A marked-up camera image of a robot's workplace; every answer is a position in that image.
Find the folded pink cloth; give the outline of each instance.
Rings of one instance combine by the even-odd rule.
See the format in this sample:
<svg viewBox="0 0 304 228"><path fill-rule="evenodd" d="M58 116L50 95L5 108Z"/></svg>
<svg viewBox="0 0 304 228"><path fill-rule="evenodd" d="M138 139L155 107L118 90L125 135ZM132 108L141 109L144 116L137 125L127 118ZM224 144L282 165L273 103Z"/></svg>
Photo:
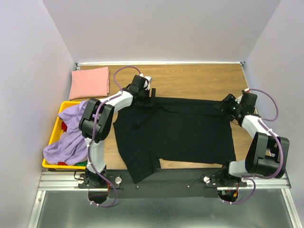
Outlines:
<svg viewBox="0 0 304 228"><path fill-rule="evenodd" d="M72 71L69 99L107 96L109 93L109 68Z"/></svg>

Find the yellow plastic container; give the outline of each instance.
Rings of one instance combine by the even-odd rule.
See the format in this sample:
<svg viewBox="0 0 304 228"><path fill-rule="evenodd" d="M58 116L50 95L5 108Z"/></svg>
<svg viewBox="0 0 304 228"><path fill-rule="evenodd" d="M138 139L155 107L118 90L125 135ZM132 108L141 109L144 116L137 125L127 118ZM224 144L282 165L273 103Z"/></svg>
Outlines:
<svg viewBox="0 0 304 228"><path fill-rule="evenodd" d="M64 101L64 102L62 102L62 104L60 106L59 113L62 112L63 110L65 110L66 108L71 107L73 105L77 105L79 103L80 103L80 101ZM51 138L49 139L49 142L48 142L49 145L60 139L60 136L63 133L63 130L61 129L61 123L62 123L62 120L57 116ZM45 168L52 168L52 169L57 169L57 170L59 170L59 169L70 169L70 170L84 170L84 169L86 169L85 166L51 165L47 162L47 160L45 158L43 159L42 166L45 167Z"/></svg>

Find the purple cloth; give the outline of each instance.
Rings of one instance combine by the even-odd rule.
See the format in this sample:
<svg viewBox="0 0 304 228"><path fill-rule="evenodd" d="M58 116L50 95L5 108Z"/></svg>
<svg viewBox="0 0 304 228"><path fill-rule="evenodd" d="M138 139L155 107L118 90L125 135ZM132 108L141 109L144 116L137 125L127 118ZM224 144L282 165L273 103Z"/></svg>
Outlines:
<svg viewBox="0 0 304 228"><path fill-rule="evenodd" d="M82 101L58 114L58 117L65 122L67 131L61 135L59 141L44 148L43 155L48 163L58 164L61 161L68 165L75 165L87 160L85 138L78 128L86 104L87 101Z"/></svg>

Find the black cloth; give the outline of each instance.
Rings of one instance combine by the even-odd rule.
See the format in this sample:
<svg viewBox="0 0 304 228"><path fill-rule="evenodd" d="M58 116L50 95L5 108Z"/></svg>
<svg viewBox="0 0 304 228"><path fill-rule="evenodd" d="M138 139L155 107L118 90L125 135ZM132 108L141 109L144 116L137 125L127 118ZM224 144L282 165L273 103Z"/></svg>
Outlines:
<svg viewBox="0 0 304 228"><path fill-rule="evenodd" d="M118 151L138 183L159 169L159 159L218 163L235 161L230 122L218 101L156 97L154 107L131 105L118 112Z"/></svg>

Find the white wall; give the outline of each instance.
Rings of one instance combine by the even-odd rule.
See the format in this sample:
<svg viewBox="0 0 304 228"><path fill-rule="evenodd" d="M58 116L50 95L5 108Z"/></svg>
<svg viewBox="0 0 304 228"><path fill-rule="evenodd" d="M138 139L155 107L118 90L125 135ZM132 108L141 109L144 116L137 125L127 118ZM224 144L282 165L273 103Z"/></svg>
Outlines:
<svg viewBox="0 0 304 228"><path fill-rule="evenodd" d="M269 125L290 140L287 173L291 193L304 224L303 184L303 86L304 86L304 1L282 0L245 63L250 87L268 91L276 99L280 116ZM274 116L274 107L259 96L262 116Z"/></svg>
<svg viewBox="0 0 304 228"><path fill-rule="evenodd" d="M280 0L43 0L76 62L245 61Z"/></svg>
<svg viewBox="0 0 304 228"><path fill-rule="evenodd" d="M29 221L73 60L41 0L0 3L0 227Z"/></svg>

